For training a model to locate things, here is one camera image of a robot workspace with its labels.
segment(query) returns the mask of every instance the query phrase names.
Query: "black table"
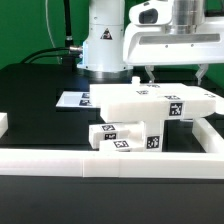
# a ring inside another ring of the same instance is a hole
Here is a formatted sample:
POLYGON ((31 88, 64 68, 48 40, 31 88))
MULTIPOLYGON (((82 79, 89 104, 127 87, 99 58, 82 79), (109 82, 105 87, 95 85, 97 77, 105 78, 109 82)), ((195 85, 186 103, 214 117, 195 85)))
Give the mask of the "black table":
MULTIPOLYGON (((144 72, 137 71, 144 82, 144 72)), ((157 82, 195 85, 195 71, 158 69, 157 82)), ((57 110, 63 91, 95 82, 59 65, 13 64, 0 71, 0 112, 8 113, 4 148, 91 150, 97 109, 57 110)), ((202 87, 224 95, 204 79, 202 87)), ((208 120, 223 136, 223 117, 208 120)), ((191 124, 169 121, 163 151, 203 153, 191 124)), ((223 223, 223 180, 0 176, 0 223, 223 223)))

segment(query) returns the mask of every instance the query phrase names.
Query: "white rectangular block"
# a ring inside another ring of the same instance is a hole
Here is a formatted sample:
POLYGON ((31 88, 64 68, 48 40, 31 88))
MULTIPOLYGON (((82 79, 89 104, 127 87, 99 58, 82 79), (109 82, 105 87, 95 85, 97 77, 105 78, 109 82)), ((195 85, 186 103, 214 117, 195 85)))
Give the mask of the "white rectangular block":
POLYGON ((188 90, 184 84, 93 84, 90 85, 90 102, 94 107, 112 99, 132 97, 155 97, 161 94, 183 93, 188 90))
POLYGON ((224 157, 206 153, 127 153, 120 178, 223 179, 224 157))
POLYGON ((0 113, 0 138, 8 130, 8 118, 6 113, 0 113))
POLYGON ((99 148, 100 141, 127 138, 128 128, 122 123, 89 126, 89 142, 93 149, 99 148))
POLYGON ((117 139, 100 142, 100 152, 143 152, 145 151, 142 141, 130 139, 117 139))
POLYGON ((128 98, 111 100, 101 106, 105 122, 167 120, 169 102, 165 98, 128 98))
POLYGON ((204 118, 194 120, 192 133, 207 153, 224 153, 224 139, 204 118))
POLYGON ((83 176, 88 152, 66 150, 1 149, 1 175, 83 176))

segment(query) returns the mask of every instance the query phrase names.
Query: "white casing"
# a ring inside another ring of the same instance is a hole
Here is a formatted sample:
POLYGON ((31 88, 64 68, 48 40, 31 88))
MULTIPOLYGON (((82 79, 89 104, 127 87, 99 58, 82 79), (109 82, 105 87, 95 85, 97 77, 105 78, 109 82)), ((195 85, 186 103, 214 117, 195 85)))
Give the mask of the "white casing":
POLYGON ((127 64, 145 65, 183 65, 224 62, 224 18, 206 18, 197 27, 195 34, 220 35, 219 41, 204 43, 166 43, 165 26, 136 26, 130 23, 125 31, 123 59, 127 64), (147 36, 164 37, 164 43, 140 44, 147 36))
POLYGON ((89 36, 83 43, 83 61, 78 68, 95 72, 120 72, 123 62, 124 0, 90 0, 89 36), (108 30, 111 38, 103 37, 108 30))

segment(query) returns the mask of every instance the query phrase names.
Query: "black cable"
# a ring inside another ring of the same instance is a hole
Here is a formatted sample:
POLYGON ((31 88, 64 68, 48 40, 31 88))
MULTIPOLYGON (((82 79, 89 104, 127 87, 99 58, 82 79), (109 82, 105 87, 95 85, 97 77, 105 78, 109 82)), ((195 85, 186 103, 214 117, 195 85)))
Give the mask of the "black cable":
POLYGON ((53 58, 53 57, 63 57, 67 54, 47 54, 47 55, 40 55, 38 57, 33 58, 31 61, 29 61, 29 64, 31 64, 32 62, 41 59, 41 58, 53 58))
POLYGON ((79 54, 47 54, 47 55, 40 55, 38 57, 33 58, 31 61, 29 61, 29 64, 41 58, 53 58, 53 57, 63 57, 63 56, 71 56, 74 58, 79 58, 79 54))
POLYGON ((28 60, 30 60, 31 58, 33 58, 33 57, 35 57, 35 56, 37 56, 39 54, 44 54, 44 53, 48 53, 48 52, 55 52, 55 51, 68 51, 68 50, 70 50, 69 47, 56 47, 56 48, 50 48, 50 49, 45 49, 45 50, 37 51, 35 53, 30 54, 26 58, 24 58, 20 63, 24 64, 28 60))
POLYGON ((72 28, 71 28, 71 15, 70 15, 70 0, 64 0, 64 10, 65 10, 65 46, 70 47, 74 44, 72 38, 72 28))

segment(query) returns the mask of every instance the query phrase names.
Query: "small white block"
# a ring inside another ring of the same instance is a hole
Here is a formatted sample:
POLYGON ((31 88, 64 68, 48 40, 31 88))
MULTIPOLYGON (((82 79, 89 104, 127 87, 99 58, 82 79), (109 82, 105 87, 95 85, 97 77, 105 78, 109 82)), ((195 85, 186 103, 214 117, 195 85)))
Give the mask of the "small white block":
POLYGON ((223 138, 204 118, 194 120, 192 133, 207 153, 224 153, 223 138))
POLYGON ((89 142, 93 149, 99 148, 99 142, 127 138, 129 130, 124 124, 101 124, 89 126, 89 142))
POLYGON ((117 139, 100 142, 100 152, 143 152, 143 142, 129 139, 117 139))
POLYGON ((8 130, 8 119, 6 113, 0 113, 0 138, 8 130))

